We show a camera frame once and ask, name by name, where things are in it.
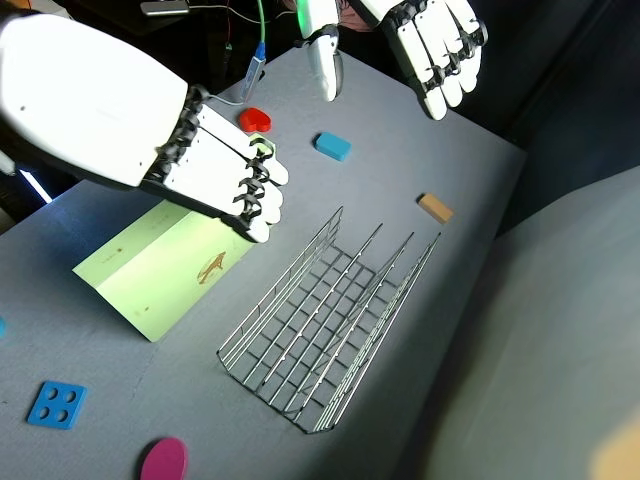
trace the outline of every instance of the robotic hand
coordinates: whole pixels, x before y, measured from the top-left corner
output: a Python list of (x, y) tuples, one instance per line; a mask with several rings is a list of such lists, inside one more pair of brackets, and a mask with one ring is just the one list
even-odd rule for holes
[[(139, 187), (265, 242), (288, 172), (273, 143), (245, 135), (208, 98), (74, 21), (22, 14), (0, 25), (0, 149), (10, 159)], [(6, 159), (0, 167), (16, 168)]]
[[(351, 0), (372, 26), (381, 25), (429, 115), (442, 119), (477, 83), (487, 30), (467, 0)], [(337, 24), (331, 0), (298, 0), (298, 19), (314, 76), (333, 100), (342, 84)]]

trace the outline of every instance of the red heart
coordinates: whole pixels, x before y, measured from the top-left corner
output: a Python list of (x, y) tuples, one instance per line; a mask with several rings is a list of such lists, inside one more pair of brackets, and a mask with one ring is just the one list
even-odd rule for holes
[(271, 130), (271, 118), (262, 110), (248, 108), (238, 117), (240, 128), (247, 133), (268, 132)]

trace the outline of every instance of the light green folder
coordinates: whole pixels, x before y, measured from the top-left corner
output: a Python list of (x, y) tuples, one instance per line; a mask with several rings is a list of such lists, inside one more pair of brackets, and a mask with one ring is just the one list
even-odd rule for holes
[(252, 245), (219, 219), (164, 201), (73, 271), (155, 342)]

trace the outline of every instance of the metal wire rack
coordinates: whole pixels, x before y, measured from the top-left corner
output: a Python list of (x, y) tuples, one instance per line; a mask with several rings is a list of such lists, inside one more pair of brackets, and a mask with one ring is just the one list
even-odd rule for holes
[(306, 433), (332, 429), (349, 405), (440, 234), (399, 285), (387, 279), (413, 234), (380, 268), (334, 245), (342, 207), (217, 352), (227, 372)]

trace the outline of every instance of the blue block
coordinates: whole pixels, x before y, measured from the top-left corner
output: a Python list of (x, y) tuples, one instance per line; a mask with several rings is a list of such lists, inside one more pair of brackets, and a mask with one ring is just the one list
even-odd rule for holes
[(342, 162), (351, 151), (351, 144), (331, 133), (321, 133), (316, 138), (316, 150)]
[(41, 427), (70, 430), (86, 395), (87, 389), (80, 385), (44, 382), (27, 422)]

